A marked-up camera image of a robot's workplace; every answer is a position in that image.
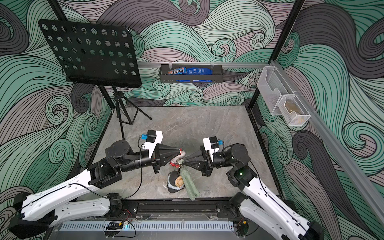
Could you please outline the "red white plush decoration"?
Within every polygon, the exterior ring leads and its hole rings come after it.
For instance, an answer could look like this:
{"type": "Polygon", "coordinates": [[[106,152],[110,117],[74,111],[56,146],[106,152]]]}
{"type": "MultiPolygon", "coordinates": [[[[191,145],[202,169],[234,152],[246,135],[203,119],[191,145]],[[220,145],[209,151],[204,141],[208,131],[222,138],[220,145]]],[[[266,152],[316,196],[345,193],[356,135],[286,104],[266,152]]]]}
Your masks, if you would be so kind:
{"type": "Polygon", "coordinates": [[[176,156],[175,158],[173,158],[169,164],[172,166],[172,167],[175,167],[175,168],[179,168],[181,166],[181,163],[183,161],[183,158],[186,156],[186,152],[185,151],[181,151],[180,155],[176,156]]]}

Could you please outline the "penguin plush decoration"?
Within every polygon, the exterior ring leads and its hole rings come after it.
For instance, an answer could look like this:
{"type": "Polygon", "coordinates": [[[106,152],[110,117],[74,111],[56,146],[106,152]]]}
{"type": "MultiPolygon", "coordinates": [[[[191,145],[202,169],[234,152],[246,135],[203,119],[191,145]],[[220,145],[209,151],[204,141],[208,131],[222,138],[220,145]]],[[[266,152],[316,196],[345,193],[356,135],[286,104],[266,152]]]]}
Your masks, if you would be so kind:
{"type": "Polygon", "coordinates": [[[170,193],[177,193],[184,188],[184,180],[178,171],[172,171],[168,174],[167,189],[170,193]]]}

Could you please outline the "green fabric bag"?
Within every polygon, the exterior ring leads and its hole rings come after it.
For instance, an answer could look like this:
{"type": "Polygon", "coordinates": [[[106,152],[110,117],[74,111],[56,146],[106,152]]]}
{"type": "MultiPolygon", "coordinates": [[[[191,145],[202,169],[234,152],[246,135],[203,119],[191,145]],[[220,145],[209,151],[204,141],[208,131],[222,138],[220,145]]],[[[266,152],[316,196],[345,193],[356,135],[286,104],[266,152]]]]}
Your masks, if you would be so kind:
{"type": "Polygon", "coordinates": [[[200,197],[200,191],[197,189],[189,171],[185,167],[180,168],[180,175],[184,181],[184,185],[190,200],[194,201],[196,198],[200,197]]]}

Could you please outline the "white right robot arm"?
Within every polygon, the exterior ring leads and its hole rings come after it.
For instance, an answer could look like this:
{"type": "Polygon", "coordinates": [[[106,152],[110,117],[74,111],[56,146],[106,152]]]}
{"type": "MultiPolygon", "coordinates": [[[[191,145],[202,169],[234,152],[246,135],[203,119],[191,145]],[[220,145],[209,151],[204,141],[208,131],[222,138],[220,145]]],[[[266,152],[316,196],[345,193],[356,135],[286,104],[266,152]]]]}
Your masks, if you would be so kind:
{"type": "Polygon", "coordinates": [[[160,166],[171,163],[179,168],[168,177],[168,187],[176,191],[186,189],[191,200],[199,197],[200,192],[186,167],[200,171],[205,177],[209,177],[213,169],[229,167],[226,176],[230,184],[239,189],[230,200],[236,214],[256,223],[277,240],[324,239],[319,223],[300,216],[250,168],[251,158],[243,144],[225,147],[220,140],[205,138],[200,150],[187,157],[180,149],[158,144],[153,156],[160,166]]]}

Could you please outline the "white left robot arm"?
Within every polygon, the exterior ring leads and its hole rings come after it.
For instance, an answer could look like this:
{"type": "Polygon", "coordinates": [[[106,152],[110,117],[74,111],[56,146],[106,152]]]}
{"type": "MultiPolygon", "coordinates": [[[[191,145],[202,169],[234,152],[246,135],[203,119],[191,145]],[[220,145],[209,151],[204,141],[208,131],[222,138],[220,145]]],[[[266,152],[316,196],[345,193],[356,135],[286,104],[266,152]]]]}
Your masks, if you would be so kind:
{"type": "Polygon", "coordinates": [[[86,217],[117,217],[123,210],[119,194],[98,195],[94,200],[76,201],[76,198],[97,191],[122,180],[123,172],[151,166],[158,173],[162,166],[178,158],[182,150],[159,143],[145,143],[139,152],[133,152],[129,143],[120,140],[105,150],[106,157],[90,165],[75,177],[36,194],[15,196],[17,210],[10,220],[9,230],[20,239],[44,233],[64,222],[86,217]]]}

